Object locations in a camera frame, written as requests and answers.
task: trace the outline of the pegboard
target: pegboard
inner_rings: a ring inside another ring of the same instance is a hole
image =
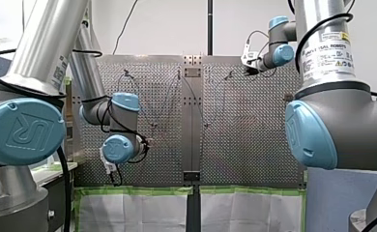
[[[294,66],[245,76],[239,57],[204,57],[203,71],[201,185],[301,188],[284,124],[285,95],[302,84]]]
[[[182,57],[105,56],[99,60],[104,89],[138,93],[140,113],[138,131],[153,138],[149,156],[137,164],[121,168],[124,185],[168,187],[181,186],[182,180]],[[85,162],[76,172],[78,186],[111,185],[100,160],[99,148],[107,134],[100,127],[82,123],[81,150]]]
[[[142,108],[138,130],[154,139],[145,161],[122,167],[124,184],[182,186],[189,166],[200,171],[200,185],[301,188],[304,169],[287,147],[284,128],[284,95],[294,94],[301,86],[294,68],[279,68],[270,78],[244,76],[240,57],[196,57],[196,64],[181,56],[99,60],[106,94],[138,93]],[[201,71],[201,76],[186,81],[202,105],[193,105],[186,114],[183,102],[187,103],[191,90],[185,90],[183,78],[189,66]],[[123,76],[125,71],[132,78]],[[194,136],[184,136],[188,118],[191,127],[196,125],[191,132],[200,131],[200,142],[195,144]],[[78,150],[83,151],[85,162],[76,172],[76,185],[110,185],[99,157],[107,134],[84,123],[79,128]],[[190,152],[184,150],[188,143],[193,147]]]

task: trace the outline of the warning label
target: warning label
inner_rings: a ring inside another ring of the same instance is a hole
[[[328,40],[310,46],[303,50],[301,60],[304,81],[330,73],[355,74],[351,45],[347,40]]]
[[[329,32],[321,35],[322,41],[347,41],[349,42],[349,35],[345,32]]]
[[[52,84],[53,87],[55,87],[58,90],[61,88],[62,81],[65,77],[67,67],[68,67],[68,59],[66,59],[64,56],[60,56],[55,72],[52,78],[49,80],[50,84]]]

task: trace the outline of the vertical metal rail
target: vertical metal rail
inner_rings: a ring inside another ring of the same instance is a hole
[[[208,36],[207,36],[207,55],[213,55],[213,0],[209,0],[208,6]]]

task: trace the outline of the end effector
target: end effector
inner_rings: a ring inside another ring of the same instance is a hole
[[[249,51],[250,39],[246,41],[242,63],[250,75],[281,67],[294,59],[294,49],[289,42],[297,40],[296,23],[287,16],[277,16],[270,21],[269,51],[260,57],[261,52]]]

